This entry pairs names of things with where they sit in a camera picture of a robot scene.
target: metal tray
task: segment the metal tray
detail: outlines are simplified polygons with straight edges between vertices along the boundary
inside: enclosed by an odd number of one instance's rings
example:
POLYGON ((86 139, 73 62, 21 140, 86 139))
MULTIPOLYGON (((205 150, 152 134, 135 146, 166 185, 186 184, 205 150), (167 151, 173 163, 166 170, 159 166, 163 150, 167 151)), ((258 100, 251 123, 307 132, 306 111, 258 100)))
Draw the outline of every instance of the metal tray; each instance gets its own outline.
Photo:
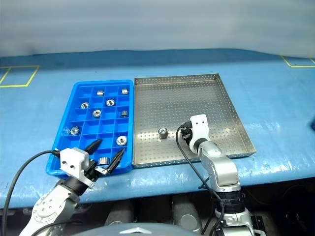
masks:
MULTIPOLYGON (((175 133, 182 122, 199 114, 207 116, 209 137, 228 157, 256 152, 219 74, 135 78, 134 167, 185 162, 175 133), (164 140, 158 138, 162 127, 168 129, 164 140)), ((186 142, 180 143, 188 157, 197 161, 186 142)))

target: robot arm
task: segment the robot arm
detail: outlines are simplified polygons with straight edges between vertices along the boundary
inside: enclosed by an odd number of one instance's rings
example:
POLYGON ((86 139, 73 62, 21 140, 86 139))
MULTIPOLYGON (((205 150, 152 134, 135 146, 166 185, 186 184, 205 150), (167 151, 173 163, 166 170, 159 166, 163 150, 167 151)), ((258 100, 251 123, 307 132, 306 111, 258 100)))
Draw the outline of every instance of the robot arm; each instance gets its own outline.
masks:
POLYGON ((35 204, 29 223, 20 236, 30 236, 44 227, 37 236, 62 235, 65 224, 58 224, 71 218, 81 196, 88 188, 92 189, 101 175, 107 175, 118 166, 125 149, 117 152, 107 169, 98 167, 90 160, 102 139, 91 143, 85 150, 76 147, 66 148, 58 152, 61 170, 69 177, 60 180, 56 186, 35 204))
MULTIPOLYGON (((249 211, 245 208, 238 172, 233 161, 209 138, 206 115, 192 116, 182 125, 181 134, 193 153, 198 154, 209 174, 214 191, 225 201, 219 236, 254 236, 249 211)), ((215 210, 219 218, 221 208, 215 210)))

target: table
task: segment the table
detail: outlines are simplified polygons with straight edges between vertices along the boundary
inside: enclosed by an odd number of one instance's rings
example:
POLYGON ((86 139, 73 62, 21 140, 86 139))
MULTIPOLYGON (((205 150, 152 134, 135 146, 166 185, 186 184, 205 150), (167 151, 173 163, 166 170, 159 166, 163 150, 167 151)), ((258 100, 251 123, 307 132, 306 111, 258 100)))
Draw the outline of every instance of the table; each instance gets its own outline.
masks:
MULTIPOLYGON (((315 65, 286 58, 291 64, 315 65)), ((13 67, 0 84, 0 207, 11 180, 32 155, 52 147, 74 83, 134 77, 219 73, 257 153, 234 159, 242 185, 315 176, 315 68, 290 67, 280 56, 243 50, 104 51, 1 58, 13 67), (28 86, 3 86, 27 84, 28 86)), ((2 68, 0 76, 7 72, 2 68)), ((10 207, 31 207, 57 178, 48 156, 21 174, 10 207)), ((200 163, 197 169, 207 177, 200 163)), ((197 191, 187 164, 136 169, 100 178, 82 203, 197 191)))

